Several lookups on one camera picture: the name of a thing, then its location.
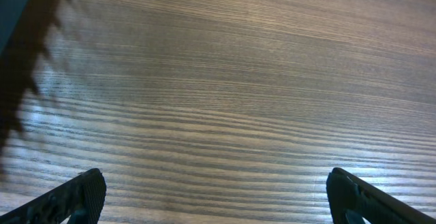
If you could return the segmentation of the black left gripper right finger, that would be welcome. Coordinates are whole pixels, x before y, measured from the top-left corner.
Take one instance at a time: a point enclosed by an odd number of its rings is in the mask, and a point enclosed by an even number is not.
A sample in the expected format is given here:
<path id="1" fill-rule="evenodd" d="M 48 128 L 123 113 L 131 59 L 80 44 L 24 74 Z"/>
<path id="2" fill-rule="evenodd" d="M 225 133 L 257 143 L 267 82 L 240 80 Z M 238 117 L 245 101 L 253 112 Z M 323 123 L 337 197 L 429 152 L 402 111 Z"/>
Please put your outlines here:
<path id="1" fill-rule="evenodd" d="M 335 167 L 326 181 L 334 224 L 435 224 L 435 219 Z"/>

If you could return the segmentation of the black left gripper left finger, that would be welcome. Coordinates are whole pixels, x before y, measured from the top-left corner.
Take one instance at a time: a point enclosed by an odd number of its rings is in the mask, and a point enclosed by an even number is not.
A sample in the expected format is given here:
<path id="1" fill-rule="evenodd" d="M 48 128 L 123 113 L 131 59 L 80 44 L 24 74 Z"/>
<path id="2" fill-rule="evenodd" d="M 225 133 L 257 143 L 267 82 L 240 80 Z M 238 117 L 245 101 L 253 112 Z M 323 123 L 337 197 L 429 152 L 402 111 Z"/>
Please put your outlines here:
<path id="1" fill-rule="evenodd" d="M 2 215 L 1 224 L 97 224 L 105 197 L 105 179 L 93 168 Z"/>

